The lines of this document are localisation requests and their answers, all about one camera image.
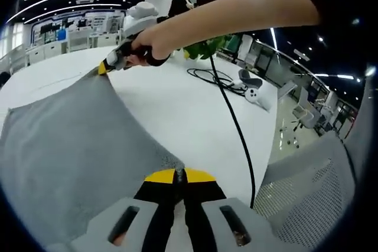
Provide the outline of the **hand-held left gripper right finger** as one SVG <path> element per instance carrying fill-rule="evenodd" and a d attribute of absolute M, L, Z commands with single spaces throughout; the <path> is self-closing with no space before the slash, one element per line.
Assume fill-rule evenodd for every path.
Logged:
<path fill-rule="evenodd" d="M 284 251 L 268 222 L 237 198 L 226 198 L 215 177 L 183 170 L 185 224 L 194 251 Z"/>

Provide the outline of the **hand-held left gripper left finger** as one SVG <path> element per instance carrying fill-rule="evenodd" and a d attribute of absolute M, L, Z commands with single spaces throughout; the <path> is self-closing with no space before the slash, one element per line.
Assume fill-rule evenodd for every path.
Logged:
<path fill-rule="evenodd" d="M 177 173 L 147 176 L 134 197 L 94 217 L 87 232 L 72 241 L 74 251 L 165 251 L 177 204 Z"/>

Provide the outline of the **person's right hand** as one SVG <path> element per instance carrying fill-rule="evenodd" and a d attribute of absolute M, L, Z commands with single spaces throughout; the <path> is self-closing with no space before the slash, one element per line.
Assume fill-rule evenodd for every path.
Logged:
<path fill-rule="evenodd" d="M 140 32 L 131 43 L 133 53 L 124 58 L 125 67 L 163 65 L 173 51 L 165 36 L 163 32 L 157 30 L 157 27 Z"/>

